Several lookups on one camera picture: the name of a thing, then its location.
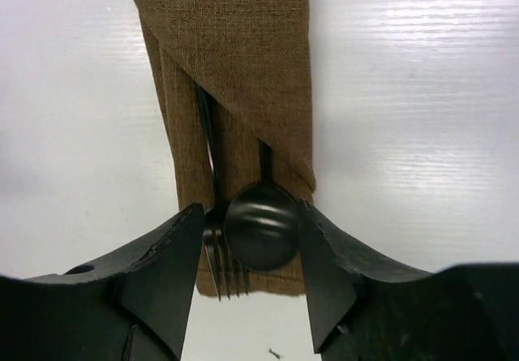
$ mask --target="fork head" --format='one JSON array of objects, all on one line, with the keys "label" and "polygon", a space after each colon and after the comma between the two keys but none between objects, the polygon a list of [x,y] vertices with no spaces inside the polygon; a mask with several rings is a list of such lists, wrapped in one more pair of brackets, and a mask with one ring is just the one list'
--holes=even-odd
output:
[{"label": "fork head", "polygon": [[226,208],[220,207],[212,208],[205,214],[204,250],[218,300],[221,300],[222,283],[225,294],[230,299],[231,279],[229,275],[232,275],[232,284],[238,297],[241,285],[243,285],[245,294],[249,292],[248,271],[230,255],[229,246],[225,240],[222,230],[225,212]]}]

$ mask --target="fork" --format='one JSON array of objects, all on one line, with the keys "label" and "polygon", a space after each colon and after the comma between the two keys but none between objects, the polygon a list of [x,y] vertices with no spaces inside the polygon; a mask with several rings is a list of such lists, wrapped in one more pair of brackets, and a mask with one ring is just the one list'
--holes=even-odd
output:
[{"label": "fork", "polygon": [[245,294],[249,293],[249,273],[237,260],[230,254],[228,244],[225,240],[223,223],[229,203],[223,198],[220,174],[217,168],[217,152],[212,132],[211,124],[211,105],[215,100],[202,87],[195,84],[196,100],[198,101],[200,122],[204,139],[206,141],[209,157],[209,165],[212,172],[212,187],[214,192],[214,205],[205,213],[204,228],[204,250],[208,257],[209,270],[211,271],[212,282],[217,292],[218,300],[221,301],[221,278],[223,279],[227,298],[230,299],[230,279],[229,272],[233,274],[233,284],[236,295],[240,296],[240,282],[243,283]]}]

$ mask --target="folded brown cloth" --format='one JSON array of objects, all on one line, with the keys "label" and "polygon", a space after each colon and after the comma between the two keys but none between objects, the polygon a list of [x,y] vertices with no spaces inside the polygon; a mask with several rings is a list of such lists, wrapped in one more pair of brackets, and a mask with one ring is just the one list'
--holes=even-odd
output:
[{"label": "folded brown cloth", "polygon": [[[194,82],[214,108],[224,194],[260,179],[258,139],[273,149],[274,180],[311,200],[308,0],[135,0],[174,158],[178,202],[212,205],[212,178]],[[196,281],[216,296],[205,254]],[[300,259],[251,273],[250,289],[304,292]]]}]

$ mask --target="brown fabric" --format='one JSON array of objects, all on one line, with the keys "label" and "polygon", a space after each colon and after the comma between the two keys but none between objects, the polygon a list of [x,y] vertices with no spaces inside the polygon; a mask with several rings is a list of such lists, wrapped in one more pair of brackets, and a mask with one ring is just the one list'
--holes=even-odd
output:
[{"label": "brown fabric", "polygon": [[[274,153],[274,179],[311,200],[308,0],[135,0],[174,157],[178,202],[212,204],[207,149],[193,81],[217,100],[225,195],[260,178],[258,138]],[[252,273],[251,290],[301,294],[301,263]],[[196,282],[215,296],[205,255]]]}]

